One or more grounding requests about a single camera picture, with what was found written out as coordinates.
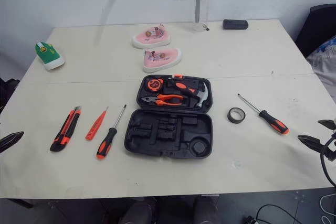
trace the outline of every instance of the black remote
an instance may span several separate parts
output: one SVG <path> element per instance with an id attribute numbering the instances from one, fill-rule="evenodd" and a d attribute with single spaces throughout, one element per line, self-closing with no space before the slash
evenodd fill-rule
<path id="1" fill-rule="evenodd" d="M 248 27 L 246 20 L 225 19 L 223 20 L 223 28 L 227 30 L 245 30 Z"/>

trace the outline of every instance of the black tool case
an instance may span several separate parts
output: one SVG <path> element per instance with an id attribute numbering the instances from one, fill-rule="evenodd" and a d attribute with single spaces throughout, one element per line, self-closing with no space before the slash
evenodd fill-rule
<path id="1" fill-rule="evenodd" d="M 163 81 L 159 90 L 151 91 L 148 82 Z M 182 83 L 192 91 L 205 91 L 208 96 L 201 108 L 196 108 L 198 98 L 188 90 L 176 87 Z M 172 98 L 169 103 L 180 105 L 157 105 L 142 100 L 159 94 L 182 95 L 183 100 Z M 133 153 L 171 158 L 205 158 L 212 151 L 212 120 L 206 114 L 212 106 L 211 85 L 207 79 L 188 76 L 149 75 L 140 85 L 136 102 L 141 107 L 131 115 L 125 135 L 125 148 Z"/>

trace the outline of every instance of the hammer head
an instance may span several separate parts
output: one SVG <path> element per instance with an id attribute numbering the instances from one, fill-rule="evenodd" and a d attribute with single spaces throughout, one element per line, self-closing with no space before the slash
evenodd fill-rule
<path id="1" fill-rule="evenodd" d="M 203 86 L 204 86 L 204 91 L 198 91 L 197 96 L 199 97 L 199 101 L 196 104 L 196 108 L 201 108 L 202 107 L 202 103 L 208 99 L 208 87 L 205 85 L 205 83 L 203 82 Z"/>

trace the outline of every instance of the tool case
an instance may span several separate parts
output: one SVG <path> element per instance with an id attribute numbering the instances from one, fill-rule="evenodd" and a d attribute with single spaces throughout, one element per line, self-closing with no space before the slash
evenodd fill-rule
<path id="1" fill-rule="evenodd" d="M 204 99 L 200 108 L 197 95 Z M 212 93 L 207 79 L 149 75 L 141 82 L 136 102 L 141 108 L 132 113 L 127 127 L 128 151 L 171 158 L 210 155 L 212 120 L 206 112 L 212 106 Z"/>

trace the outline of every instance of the shoe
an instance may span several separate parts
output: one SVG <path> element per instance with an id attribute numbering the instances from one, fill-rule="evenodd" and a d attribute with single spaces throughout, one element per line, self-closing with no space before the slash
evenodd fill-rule
<path id="1" fill-rule="evenodd" d="M 156 51 L 145 51 L 143 71 L 152 73 L 161 69 L 170 68 L 181 61 L 182 54 L 178 48 Z"/>
<path id="2" fill-rule="evenodd" d="M 170 43 L 170 35 L 160 24 L 158 27 L 151 27 L 147 31 L 135 35 L 132 38 L 135 47 L 149 49 L 153 47 L 161 47 Z"/>

